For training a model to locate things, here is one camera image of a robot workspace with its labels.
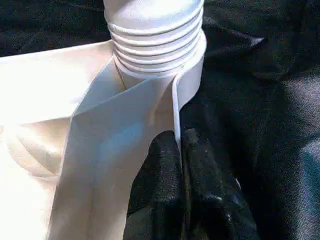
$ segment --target white fabric bag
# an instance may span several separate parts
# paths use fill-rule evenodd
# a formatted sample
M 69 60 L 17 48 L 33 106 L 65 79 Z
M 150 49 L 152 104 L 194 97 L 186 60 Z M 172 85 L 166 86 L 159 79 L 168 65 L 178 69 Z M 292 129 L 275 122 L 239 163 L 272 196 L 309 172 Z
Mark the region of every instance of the white fabric bag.
M 206 38 L 173 75 L 128 88 L 111 41 L 0 59 L 0 237 L 121 240 L 151 141 L 196 94 Z

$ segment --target black fabric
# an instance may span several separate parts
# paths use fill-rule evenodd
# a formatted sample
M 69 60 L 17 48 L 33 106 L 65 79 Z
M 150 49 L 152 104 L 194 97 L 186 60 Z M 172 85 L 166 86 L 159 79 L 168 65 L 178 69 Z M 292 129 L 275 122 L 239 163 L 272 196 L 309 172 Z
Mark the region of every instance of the black fabric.
M 182 165 L 173 132 L 151 143 L 135 178 L 128 205 L 124 240 L 179 240 L 184 223 Z
M 0 55 L 107 40 L 102 11 L 102 0 L 2 0 Z M 181 111 L 182 133 L 195 129 L 214 159 L 229 159 L 228 176 L 239 181 L 263 240 L 320 239 L 319 18 L 317 0 L 205 1 L 202 83 Z M 188 206 L 202 203 L 183 205 L 186 227 L 210 239 Z

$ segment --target black cloth background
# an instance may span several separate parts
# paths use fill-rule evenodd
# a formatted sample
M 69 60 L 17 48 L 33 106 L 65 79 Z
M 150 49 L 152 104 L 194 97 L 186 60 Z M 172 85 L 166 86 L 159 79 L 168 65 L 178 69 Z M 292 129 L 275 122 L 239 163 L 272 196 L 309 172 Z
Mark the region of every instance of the black cloth background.
M 320 239 L 320 2 L 206 0 L 203 29 L 202 83 L 181 111 L 185 138 L 196 129 L 201 146 L 229 159 L 261 239 Z M 0 56 L 108 39 L 102 0 L 0 2 Z

